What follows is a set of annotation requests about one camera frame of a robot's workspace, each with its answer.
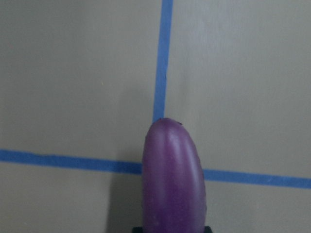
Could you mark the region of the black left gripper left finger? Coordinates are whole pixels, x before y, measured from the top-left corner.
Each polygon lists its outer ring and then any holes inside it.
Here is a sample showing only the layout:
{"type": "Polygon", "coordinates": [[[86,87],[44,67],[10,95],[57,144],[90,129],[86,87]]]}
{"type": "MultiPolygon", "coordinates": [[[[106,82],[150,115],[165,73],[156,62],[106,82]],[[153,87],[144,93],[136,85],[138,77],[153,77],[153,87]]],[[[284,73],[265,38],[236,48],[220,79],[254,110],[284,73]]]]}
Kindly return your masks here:
{"type": "Polygon", "coordinates": [[[132,228],[132,233],[143,233],[143,228],[141,226],[136,226],[132,228]]]}

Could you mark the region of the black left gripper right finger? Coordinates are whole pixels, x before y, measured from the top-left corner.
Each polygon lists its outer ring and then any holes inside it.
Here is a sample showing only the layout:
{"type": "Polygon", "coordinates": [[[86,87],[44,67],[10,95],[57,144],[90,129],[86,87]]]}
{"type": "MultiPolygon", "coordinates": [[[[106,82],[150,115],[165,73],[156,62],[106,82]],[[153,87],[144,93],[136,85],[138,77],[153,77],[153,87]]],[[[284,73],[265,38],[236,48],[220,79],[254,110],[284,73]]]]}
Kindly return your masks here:
{"type": "Polygon", "coordinates": [[[205,226],[204,233],[211,233],[211,227],[205,226]]]}

